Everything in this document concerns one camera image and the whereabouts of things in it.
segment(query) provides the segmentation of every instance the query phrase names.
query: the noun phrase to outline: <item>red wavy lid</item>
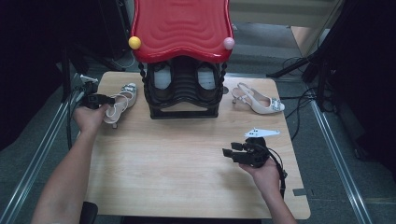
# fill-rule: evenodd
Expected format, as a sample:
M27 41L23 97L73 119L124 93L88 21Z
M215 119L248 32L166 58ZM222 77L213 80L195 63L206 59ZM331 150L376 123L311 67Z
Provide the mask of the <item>red wavy lid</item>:
M180 55L210 63L226 62L233 37L229 0L134 0L131 36L141 40L134 56L141 63Z

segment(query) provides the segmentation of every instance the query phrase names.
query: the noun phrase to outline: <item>yellow ball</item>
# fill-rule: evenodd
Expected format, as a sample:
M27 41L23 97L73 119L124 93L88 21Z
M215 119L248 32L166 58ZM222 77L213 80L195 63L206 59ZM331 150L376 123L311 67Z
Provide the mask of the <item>yellow ball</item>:
M142 45L142 41L140 41L139 37L132 36L131 38L129 38L128 44L131 49L139 49Z

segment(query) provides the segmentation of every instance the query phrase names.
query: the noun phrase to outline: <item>white shoe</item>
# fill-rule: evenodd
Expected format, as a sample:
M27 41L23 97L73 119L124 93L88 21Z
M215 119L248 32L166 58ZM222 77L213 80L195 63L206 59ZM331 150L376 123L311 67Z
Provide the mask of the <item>white shoe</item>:
M232 91L234 104L236 100L240 100L250 105L258 114L272 114L285 109L285 106L280 103L280 100L262 95L245 83L240 82L237 86L238 88L233 88Z
M111 95L116 103L107 111L104 121L109 124L117 123L122 112L134 105L136 102L137 88L134 83L129 83L121 88L120 93Z

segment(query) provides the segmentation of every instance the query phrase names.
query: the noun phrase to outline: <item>wooden tabletop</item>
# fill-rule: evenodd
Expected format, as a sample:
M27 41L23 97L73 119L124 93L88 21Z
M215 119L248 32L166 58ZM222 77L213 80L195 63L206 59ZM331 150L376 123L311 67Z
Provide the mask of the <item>wooden tabletop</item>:
M265 140L288 173L285 202L297 219L309 218L306 196L293 194L304 186L283 112L256 114L233 104L229 92L217 118L151 119L136 73L105 73L98 93L115 94L131 82L137 85L135 105L121 114L118 129L103 123L92 154L86 201L96 203L100 215L271 217L251 176L222 154L255 127L280 131ZM231 91L238 82L278 98L272 79L226 77L223 84Z

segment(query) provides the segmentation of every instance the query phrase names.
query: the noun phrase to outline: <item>shoe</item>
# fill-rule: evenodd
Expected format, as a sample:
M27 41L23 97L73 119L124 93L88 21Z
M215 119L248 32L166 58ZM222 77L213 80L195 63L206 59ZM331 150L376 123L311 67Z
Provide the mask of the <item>shoe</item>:
M240 100L243 103L250 105L250 107L258 114L272 114L285 109L285 106L280 103L280 100L261 95L245 83L240 82L237 86L238 88L233 88L232 91L234 104L236 103L236 100Z
M171 100L175 94L173 91L173 74L170 62L149 63L149 92L158 101Z
M200 100L216 100L219 93L219 70L212 63L200 63L195 69L195 83Z
M136 102L136 96L137 88L134 83L129 83L123 86L120 93L109 96L114 98L116 103L106 111L104 121L109 124L117 123L121 113L134 105Z

